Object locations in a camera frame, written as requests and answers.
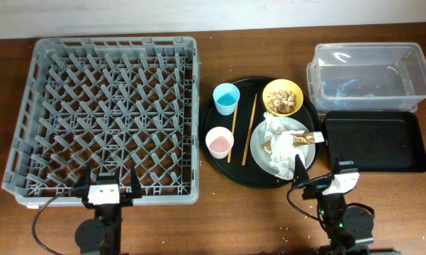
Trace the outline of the white tissue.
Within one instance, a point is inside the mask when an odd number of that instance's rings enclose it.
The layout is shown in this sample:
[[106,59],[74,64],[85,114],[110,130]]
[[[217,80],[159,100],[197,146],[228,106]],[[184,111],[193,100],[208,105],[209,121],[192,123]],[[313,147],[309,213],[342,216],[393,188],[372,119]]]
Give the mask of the white tissue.
[[304,153],[294,146],[294,137],[304,133],[303,130],[288,130],[281,121],[271,113],[264,113],[264,140],[271,149],[269,165],[277,171],[276,177],[291,180],[294,175],[296,156],[305,164]]

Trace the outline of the grey plate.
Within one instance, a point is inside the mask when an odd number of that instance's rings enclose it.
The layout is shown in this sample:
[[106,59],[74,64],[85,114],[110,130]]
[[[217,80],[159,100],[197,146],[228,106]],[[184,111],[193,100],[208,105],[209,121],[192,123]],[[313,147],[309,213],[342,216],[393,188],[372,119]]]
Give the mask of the grey plate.
[[[282,125],[287,128],[288,130],[303,130],[304,132],[311,132],[307,129],[305,125],[300,123],[299,121],[293,119],[293,118],[287,118],[287,117],[277,117]],[[250,151],[252,153],[253,159],[256,161],[256,163],[266,172],[276,176],[277,171],[270,167],[269,160],[270,160],[270,153],[265,152],[262,148],[262,145],[265,143],[264,140],[264,131],[265,131],[265,120],[262,121],[258,126],[255,128],[255,130],[252,133],[252,136],[250,138]],[[310,166],[314,164],[315,161],[315,154],[318,152],[315,148],[315,144],[308,144],[297,147],[299,148],[303,153],[305,157],[305,168],[308,169]]]

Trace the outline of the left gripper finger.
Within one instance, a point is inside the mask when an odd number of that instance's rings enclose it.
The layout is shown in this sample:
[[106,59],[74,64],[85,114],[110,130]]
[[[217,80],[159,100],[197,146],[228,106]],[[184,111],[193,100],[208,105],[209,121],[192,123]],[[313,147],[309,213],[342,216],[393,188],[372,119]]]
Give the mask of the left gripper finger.
[[142,197],[142,188],[141,188],[141,184],[138,179],[138,176],[135,173],[134,163],[131,164],[131,168],[130,168],[130,187],[131,187],[131,192],[133,194],[133,198]]
[[90,184],[91,167],[90,163],[86,164],[85,170],[79,180],[75,183],[74,188],[86,188]]

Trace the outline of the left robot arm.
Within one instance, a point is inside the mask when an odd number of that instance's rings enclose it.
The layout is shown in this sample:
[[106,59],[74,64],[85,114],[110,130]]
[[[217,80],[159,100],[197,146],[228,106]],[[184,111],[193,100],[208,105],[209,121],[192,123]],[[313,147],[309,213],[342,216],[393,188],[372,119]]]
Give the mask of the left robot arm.
[[133,206],[142,197],[142,188],[135,167],[130,168],[130,191],[120,192],[117,173],[103,174],[91,181],[91,167],[75,183],[75,196],[85,208],[94,211],[94,217],[83,221],[75,232],[75,242],[81,254],[119,254],[122,209]]

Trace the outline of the blue plastic cup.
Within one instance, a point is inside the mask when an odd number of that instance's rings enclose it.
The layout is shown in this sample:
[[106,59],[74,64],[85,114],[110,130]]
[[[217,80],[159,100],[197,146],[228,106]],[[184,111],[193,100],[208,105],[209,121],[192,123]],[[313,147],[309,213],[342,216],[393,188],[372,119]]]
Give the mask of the blue plastic cup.
[[213,91],[215,107],[221,115],[233,114],[239,99],[240,90],[231,83],[219,84]]

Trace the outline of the gold snack wrapper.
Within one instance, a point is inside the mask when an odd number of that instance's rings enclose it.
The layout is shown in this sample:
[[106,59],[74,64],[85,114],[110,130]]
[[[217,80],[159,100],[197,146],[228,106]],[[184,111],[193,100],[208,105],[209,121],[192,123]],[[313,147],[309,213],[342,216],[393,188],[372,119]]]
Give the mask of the gold snack wrapper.
[[272,138],[262,145],[262,148],[265,152],[272,153],[273,149],[288,151],[295,147],[321,143],[324,141],[325,138],[321,132],[303,132],[302,130],[299,132],[284,131],[280,134],[273,135]]

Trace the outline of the peanut shells and rice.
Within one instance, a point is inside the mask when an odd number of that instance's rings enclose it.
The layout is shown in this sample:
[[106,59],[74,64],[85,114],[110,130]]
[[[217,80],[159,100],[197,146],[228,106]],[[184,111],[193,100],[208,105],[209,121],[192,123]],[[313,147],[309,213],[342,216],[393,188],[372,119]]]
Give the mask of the peanut shells and rice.
[[272,91],[267,95],[265,101],[269,110],[278,114],[289,114],[295,111],[296,95],[291,91]]

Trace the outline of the pink plastic cup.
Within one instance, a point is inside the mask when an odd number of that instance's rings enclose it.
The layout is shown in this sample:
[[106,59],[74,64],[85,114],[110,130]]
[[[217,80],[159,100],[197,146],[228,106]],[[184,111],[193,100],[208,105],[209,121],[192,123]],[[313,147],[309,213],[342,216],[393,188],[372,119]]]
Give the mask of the pink plastic cup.
[[234,145],[234,137],[226,127],[214,127],[206,134],[205,142],[208,151],[215,159],[226,158]]

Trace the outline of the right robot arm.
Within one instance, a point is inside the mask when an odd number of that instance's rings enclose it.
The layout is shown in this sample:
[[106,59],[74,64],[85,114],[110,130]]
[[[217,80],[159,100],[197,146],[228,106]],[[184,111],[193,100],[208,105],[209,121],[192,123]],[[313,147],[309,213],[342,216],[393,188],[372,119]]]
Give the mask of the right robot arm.
[[[301,214],[320,223],[329,244],[312,254],[369,254],[374,242],[374,209],[361,203],[347,203],[344,195],[352,191],[359,179],[353,161],[336,160],[335,171],[317,178],[309,178],[299,156],[295,157],[292,187],[286,198]],[[294,190],[303,191],[302,199],[317,202],[316,215],[301,210],[290,199]]]

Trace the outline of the yellow bowl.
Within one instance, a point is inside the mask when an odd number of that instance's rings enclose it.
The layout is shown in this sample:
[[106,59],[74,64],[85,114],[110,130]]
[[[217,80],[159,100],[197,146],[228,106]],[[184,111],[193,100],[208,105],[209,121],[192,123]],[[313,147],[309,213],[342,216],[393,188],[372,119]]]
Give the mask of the yellow bowl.
[[270,81],[264,87],[262,99],[267,112],[279,117],[293,115],[304,101],[301,88],[288,79]]

